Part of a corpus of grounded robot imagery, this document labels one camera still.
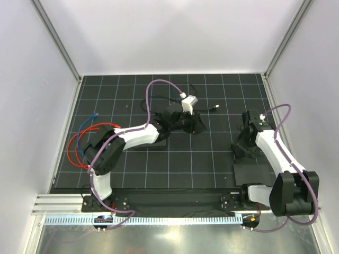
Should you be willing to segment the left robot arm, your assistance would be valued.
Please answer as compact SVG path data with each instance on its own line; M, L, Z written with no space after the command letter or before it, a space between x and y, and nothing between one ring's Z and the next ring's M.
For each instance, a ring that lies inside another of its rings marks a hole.
M201 120L200 112L193 106L176 103L156 113L155 117L148 112L145 124L130 128L101 128L94 140L83 147L94 206L101 212L111 208L111 171L123 151L142 144L158 143L177 130L196 135L205 132L207 127Z

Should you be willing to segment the black network switch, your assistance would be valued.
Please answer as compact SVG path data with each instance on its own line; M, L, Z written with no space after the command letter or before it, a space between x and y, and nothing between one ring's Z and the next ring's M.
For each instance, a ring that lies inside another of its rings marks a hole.
M166 148L166 140L162 140L160 142L156 142L156 143L148 143L148 144L141 144L138 146L135 146L134 149L135 150L157 150L157 149L165 149Z

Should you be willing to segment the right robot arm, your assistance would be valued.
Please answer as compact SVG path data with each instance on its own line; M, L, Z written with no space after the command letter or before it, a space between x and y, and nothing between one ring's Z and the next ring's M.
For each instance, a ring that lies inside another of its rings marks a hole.
M276 216L316 213L319 177L296 161L279 132L257 111L242 113L243 128L231 144L235 182L242 187L239 205L257 203Z

